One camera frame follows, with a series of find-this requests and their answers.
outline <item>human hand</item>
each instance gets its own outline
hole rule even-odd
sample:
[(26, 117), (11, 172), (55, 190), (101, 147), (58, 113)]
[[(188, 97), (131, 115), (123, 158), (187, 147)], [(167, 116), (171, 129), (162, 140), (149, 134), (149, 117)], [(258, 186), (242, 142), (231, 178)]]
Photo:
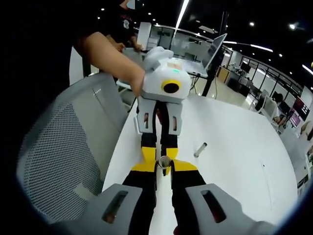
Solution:
[(143, 50), (142, 45), (140, 45), (140, 44), (135, 44), (135, 45), (134, 45), (134, 50), (135, 50), (136, 52), (142, 51), (142, 50)]
[(125, 48), (125, 45), (123, 43), (116, 43), (114, 44), (114, 47), (119, 51), (122, 52), (123, 49)]

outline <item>ceiling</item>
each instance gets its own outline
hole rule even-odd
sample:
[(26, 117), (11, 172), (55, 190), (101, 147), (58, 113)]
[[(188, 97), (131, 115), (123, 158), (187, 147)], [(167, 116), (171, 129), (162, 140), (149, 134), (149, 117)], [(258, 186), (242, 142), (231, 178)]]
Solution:
[[(183, 0), (137, 1), (144, 3), (142, 8), (134, 11), (137, 22), (175, 27)], [(267, 47), (273, 52), (248, 45), (227, 46), (273, 66), (300, 85), (313, 87), (313, 76), (302, 68), (302, 64), (310, 67), (313, 61), (313, 43), (307, 43), (313, 38), (313, 17), (307, 1), (298, 0), (291, 4), (285, 0), (262, 0), (262, 3), (250, 0), (190, 0), (179, 27), (215, 38), (217, 33), (203, 33), (199, 26), (219, 31), (223, 11), (229, 13), (227, 41)], [(249, 25), (250, 22), (254, 22), (254, 27)], [(292, 23), (298, 23), (296, 30), (289, 28)]]

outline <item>laptop screen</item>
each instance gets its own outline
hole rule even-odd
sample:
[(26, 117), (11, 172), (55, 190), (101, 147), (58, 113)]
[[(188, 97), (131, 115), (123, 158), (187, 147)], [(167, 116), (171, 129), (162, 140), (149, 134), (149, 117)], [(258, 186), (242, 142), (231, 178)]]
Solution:
[(217, 51), (220, 49), (226, 36), (227, 36), (227, 33), (217, 37), (212, 42), (210, 49), (207, 51), (207, 54), (202, 59), (202, 65), (205, 69), (207, 69), (207, 67), (211, 64), (214, 56), (216, 55)]

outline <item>laptop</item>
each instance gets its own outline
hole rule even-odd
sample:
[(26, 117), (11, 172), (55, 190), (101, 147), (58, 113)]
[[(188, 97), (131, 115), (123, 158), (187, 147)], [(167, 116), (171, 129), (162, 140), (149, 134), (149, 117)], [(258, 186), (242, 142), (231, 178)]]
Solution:
[(209, 65), (212, 63), (212, 60), (216, 56), (218, 50), (222, 46), (223, 41), (225, 40), (226, 36), (227, 36), (227, 33), (213, 40), (209, 50), (207, 51), (206, 55), (204, 56), (201, 62), (189, 61), (189, 60), (184, 60), (180, 58), (174, 58), (174, 59), (179, 60), (182, 67), (184, 68), (185, 71), (187, 71), (187, 73), (193, 74), (193, 75), (200, 74), (200, 76), (207, 77), (206, 71)]

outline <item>computer monitor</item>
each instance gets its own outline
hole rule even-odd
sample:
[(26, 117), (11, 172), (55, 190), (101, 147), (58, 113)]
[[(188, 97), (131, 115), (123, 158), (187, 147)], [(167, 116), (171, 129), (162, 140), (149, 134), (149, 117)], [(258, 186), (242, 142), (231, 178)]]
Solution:
[(301, 119), (300, 119), (300, 117), (297, 115), (297, 113), (294, 113), (294, 114), (291, 116), (290, 121), (293, 123), (293, 125), (294, 125), (295, 127), (297, 127), (297, 126), (300, 124)]
[(241, 68), (243, 71), (249, 73), (251, 67), (250, 67), (249, 65), (247, 65), (246, 63), (242, 63), (241, 66), (240, 66), (240, 68)]
[(227, 33), (223, 34), (223, 35), (221, 35), (221, 36), (219, 36), (213, 40), (213, 42), (210, 46), (210, 49), (207, 51), (207, 54), (202, 59), (202, 65), (203, 65), (205, 70), (207, 70), (207, 68), (211, 64), (214, 56), (216, 55), (216, 53), (218, 52), (218, 50), (222, 46), (223, 41), (225, 40), (226, 36), (227, 36)]
[(305, 121), (305, 119), (307, 118), (310, 110), (309, 108), (305, 105), (305, 103), (302, 101), (302, 99), (297, 98), (293, 104), (293, 108), (294, 110), (296, 110), (296, 112), (300, 115), (300, 117), (302, 118), (302, 120)]

